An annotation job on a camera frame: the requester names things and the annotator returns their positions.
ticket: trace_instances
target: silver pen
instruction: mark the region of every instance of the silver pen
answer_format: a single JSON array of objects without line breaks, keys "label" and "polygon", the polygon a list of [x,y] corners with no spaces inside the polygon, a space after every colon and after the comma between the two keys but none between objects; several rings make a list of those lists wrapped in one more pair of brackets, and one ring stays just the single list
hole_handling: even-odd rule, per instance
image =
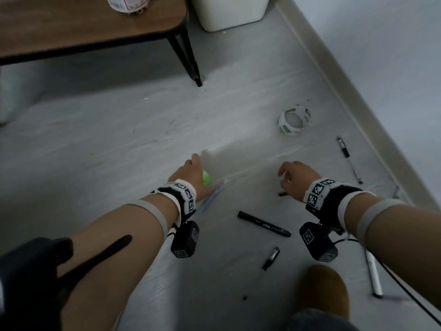
[{"label": "silver pen", "polygon": [[358,171],[354,167],[354,164],[351,161],[351,156],[349,155],[349,151],[348,151],[348,148],[346,147],[345,142],[343,141],[343,139],[341,137],[337,137],[337,142],[340,145],[340,149],[342,150],[343,154],[345,155],[345,158],[349,161],[349,164],[352,168],[352,171],[354,172],[357,180],[359,181],[359,184],[363,184],[363,180],[361,179],[360,173],[358,173]]}]

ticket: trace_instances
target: black cable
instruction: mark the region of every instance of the black cable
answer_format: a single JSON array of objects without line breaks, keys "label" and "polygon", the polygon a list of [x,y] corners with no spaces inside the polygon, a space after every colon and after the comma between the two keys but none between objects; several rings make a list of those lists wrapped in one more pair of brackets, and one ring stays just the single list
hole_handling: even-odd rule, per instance
[{"label": "black cable", "polygon": [[[355,242],[359,242],[358,240],[356,240],[356,239],[340,239],[340,240],[337,240],[335,243],[334,243],[334,245],[335,244],[338,244],[338,243],[341,243],[342,241],[346,241],[346,240],[350,240],[350,241],[355,241]],[[389,276],[401,287],[401,289],[402,290],[404,290],[404,292],[407,294],[407,295],[409,295],[410,296],[410,298],[412,299],[412,300],[414,300],[415,301],[415,303],[420,307],[420,308],[422,308],[422,310],[424,310],[425,311],[425,313],[427,313],[427,315],[429,315],[439,326],[441,326],[441,321],[438,319],[438,318],[436,318],[435,317],[435,315],[433,315],[433,313],[432,312],[430,312],[425,306],[423,306],[423,304],[415,297],[415,296],[413,296],[412,295],[412,293],[400,282],[400,280],[398,280],[393,274],[392,274],[392,272],[389,270],[389,268],[387,268],[386,267],[386,265],[384,265],[383,264],[383,262],[380,260],[380,259],[378,259],[378,257],[375,255],[375,254],[373,254],[372,253],[372,255],[373,255],[373,257],[378,261],[378,263],[384,268],[384,270],[387,272],[387,274],[389,274]]]}]

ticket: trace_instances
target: black metal table leg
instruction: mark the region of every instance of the black metal table leg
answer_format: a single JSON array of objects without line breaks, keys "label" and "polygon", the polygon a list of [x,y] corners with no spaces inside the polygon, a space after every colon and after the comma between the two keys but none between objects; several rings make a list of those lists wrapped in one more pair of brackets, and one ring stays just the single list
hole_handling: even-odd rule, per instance
[{"label": "black metal table leg", "polygon": [[190,39],[188,38],[187,29],[183,30],[181,33],[182,40],[184,41],[185,52],[182,50],[181,45],[175,37],[168,38],[168,42],[172,46],[188,75],[196,82],[198,87],[202,86],[201,75],[199,74],[198,64],[195,60],[195,55],[193,54],[193,49],[191,48]]}]

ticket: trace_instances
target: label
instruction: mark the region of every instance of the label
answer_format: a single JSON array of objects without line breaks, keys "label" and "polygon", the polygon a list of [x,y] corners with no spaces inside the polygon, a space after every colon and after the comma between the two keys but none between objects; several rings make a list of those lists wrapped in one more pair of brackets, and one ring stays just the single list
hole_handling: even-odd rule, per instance
[{"label": "label", "polygon": [[107,0],[109,5],[121,13],[134,13],[147,6],[149,0]]}]

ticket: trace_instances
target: shoe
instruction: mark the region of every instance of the shoe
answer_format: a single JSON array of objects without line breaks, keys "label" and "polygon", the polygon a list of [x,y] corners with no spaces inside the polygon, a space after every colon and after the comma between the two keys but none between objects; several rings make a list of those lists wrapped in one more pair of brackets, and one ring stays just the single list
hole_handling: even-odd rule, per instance
[{"label": "shoe", "polygon": [[308,268],[296,295],[297,311],[317,309],[349,320],[349,295],[339,273],[325,265]]}]

